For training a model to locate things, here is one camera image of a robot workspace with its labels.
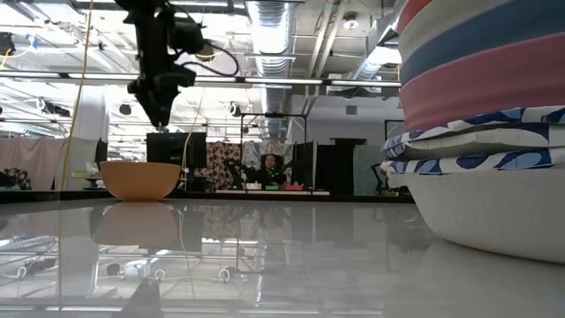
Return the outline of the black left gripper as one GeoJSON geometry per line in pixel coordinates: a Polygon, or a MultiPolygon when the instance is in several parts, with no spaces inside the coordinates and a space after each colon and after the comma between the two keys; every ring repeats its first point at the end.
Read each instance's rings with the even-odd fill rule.
{"type": "Polygon", "coordinates": [[[173,64],[167,71],[149,73],[141,71],[137,79],[127,84],[129,94],[139,94],[139,103],[155,128],[166,127],[170,123],[172,104],[178,96],[178,91],[164,91],[178,87],[194,85],[197,73],[173,64]]]}

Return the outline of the light orange bowl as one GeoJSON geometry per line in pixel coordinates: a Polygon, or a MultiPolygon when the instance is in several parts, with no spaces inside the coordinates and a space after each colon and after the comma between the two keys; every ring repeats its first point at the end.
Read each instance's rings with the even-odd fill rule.
{"type": "Polygon", "coordinates": [[[169,195],[179,180],[181,167],[170,163],[101,162],[102,181],[121,201],[158,201],[169,195]]]}

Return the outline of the black monitor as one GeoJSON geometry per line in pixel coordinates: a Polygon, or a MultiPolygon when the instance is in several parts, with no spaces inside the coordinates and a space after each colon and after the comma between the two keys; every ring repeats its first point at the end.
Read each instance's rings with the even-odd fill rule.
{"type": "Polygon", "coordinates": [[[207,167],[207,135],[204,132],[151,132],[147,134],[147,160],[185,165],[185,189],[204,191],[205,179],[196,170],[207,167]]]}

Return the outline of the floral patterned cloth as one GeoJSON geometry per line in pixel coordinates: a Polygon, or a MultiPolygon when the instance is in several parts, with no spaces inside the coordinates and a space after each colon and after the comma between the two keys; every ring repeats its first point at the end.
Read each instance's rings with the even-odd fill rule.
{"type": "Polygon", "coordinates": [[[203,175],[207,178],[213,192],[230,187],[233,177],[227,161],[237,161],[240,148],[235,143],[211,142],[207,144],[207,167],[203,175]]]}

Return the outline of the white hanging cloth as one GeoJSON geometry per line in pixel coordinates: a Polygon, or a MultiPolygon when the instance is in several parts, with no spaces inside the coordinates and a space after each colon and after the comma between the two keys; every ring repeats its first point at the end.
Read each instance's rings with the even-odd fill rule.
{"type": "Polygon", "coordinates": [[[64,139],[54,178],[56,190],[81,191],[89,187],[88,181],[75,178],[73,173],[87,171],[87,163],[95,161],[97,144],[97,140],[64,139]]]}

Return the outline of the person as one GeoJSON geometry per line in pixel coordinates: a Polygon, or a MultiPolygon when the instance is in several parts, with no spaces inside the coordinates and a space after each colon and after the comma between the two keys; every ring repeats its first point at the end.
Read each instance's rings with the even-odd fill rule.
{"type": "Polygon", "coordinates": [[[279,155],[268,154],[261,157],[260,169],[257,170],[253,178],[253,183],[266,186],[284,186],[287,177],[284,174],[283,158],[279,155]]]}

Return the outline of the pink hanging curtain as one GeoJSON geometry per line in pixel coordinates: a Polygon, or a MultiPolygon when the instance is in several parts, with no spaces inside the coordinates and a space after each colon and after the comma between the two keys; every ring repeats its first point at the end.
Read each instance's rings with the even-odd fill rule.
{"type": "Polygon", "coordinates": [[[27,172],[31,189],[48,191],[54,182],[64,139],[16,137],[0,139],[0,170],[27,172]]]}

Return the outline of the long ceiling light strip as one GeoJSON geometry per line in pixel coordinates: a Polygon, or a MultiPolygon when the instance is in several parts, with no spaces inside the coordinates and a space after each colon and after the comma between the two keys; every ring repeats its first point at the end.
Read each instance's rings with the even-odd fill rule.
{"type": "MultiPolygon", "coordinates": [[[[132,73],[87,73],[86,80],[94,81],[119,81],[135,80],[137,74],[132,73]]],[[[80,73],[76,72],[24,72],[0,71],[0,78],[10,79],[57,79],[79,80],[80,73]]],[[[196,84],[280,84],[280,85],[313,85],[313,86],[339,86],[339,87],[393,87],[400,88],[398,81],[382,80],[357,80],[357,79],[300,79],[300,78],[266,78],[266,77],[223,77],[223,76],[197,76],[196,84]]]]}

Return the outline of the distant table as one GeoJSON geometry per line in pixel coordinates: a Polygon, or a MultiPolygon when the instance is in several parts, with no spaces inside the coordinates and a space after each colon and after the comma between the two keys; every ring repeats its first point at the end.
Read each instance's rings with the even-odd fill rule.
{"type": "Polygon", "coordinates": [[[253,195],[314,195],[329,196],[327,191],[289,191],[289,190],[217,190],[218,194],[253,194],[253,195]]]}

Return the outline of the black cabinet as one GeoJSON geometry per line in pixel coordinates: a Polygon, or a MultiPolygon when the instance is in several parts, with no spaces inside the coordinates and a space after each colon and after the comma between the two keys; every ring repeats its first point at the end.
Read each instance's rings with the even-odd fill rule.
{"type": "Polygon", "coordinates": [[[352,195],[353,139],[334,139],[332,145],[318,145],[315,185],[336,195],[352,195]]]}

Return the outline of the teal panel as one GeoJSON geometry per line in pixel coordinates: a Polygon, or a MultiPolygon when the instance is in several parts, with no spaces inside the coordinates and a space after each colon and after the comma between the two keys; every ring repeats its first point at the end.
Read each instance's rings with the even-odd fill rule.
{"type": "Polygon", "coordinates": [[[381,186],[378,173],[383,154],[378,146],[356,145],[353,151],[353,191],[355,196],[376,196],[381,186]]]}

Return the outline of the black metal table frame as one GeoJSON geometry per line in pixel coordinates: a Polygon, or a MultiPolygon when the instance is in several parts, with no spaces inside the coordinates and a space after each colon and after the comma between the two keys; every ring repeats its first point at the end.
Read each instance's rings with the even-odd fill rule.
{"type": "MultiPolygon", "coordinates": [[[[110,199],[114,196],[108,191],[83,190],[83,191],[0,191],[0,204],[26,203],[41,201],[75,201],[110,199]]],[[[249,195],[249,194],[218,194],[205,192],[175,191],[166,196],[167,200],[233,200],[233,201],[314,201],[314,202],[349,202],[349,203],[392,203],[413,204],[410,196],[354,196],[336,195],[249,195]]]]}

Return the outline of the silver ceiling duct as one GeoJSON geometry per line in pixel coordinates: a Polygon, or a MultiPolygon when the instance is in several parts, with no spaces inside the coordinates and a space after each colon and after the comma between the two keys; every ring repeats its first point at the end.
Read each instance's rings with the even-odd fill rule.
{"type": "Polygon", "coordinates": [[[351,72],[350,80],[372,80],[379,69],[386,65],[402,63],[399,44],[399,20],[408,0],[396,0],[394,10],[376,19],[365,38],[365,56],[351,72]]]}
{"type": "MultiPolygon", "coordinates": [[[[251,20],[253,52],[257,72],[261,77],[287,78],[290,76],[291,34],[294,27],[295,4],[271,1],[246,1],[251,20]]],[[[291,92],[284,88],[261,89],[262,109],[265,113],[290,113],[291,92]]],[[[266,134],[271,140],[285,140],[288,117],[266,118],[266,134]]]]}

